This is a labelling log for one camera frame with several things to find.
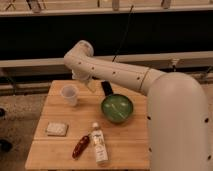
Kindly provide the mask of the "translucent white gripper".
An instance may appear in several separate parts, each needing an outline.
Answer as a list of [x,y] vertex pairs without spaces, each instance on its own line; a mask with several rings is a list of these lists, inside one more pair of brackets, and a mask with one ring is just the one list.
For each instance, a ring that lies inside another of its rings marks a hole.
[[94,80],[89,74],[82,71],[73,70],[72,78],[84,84],[92,93],[96,91]]

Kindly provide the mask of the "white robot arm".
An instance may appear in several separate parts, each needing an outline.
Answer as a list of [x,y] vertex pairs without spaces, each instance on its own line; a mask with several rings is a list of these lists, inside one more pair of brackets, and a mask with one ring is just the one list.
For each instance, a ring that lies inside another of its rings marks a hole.
[[208,100],[193,77],[93,54],[92,45],[81,40],[65,54],[64,64],[81,82],[96,77],[147,97],[150,171],[213,171]]

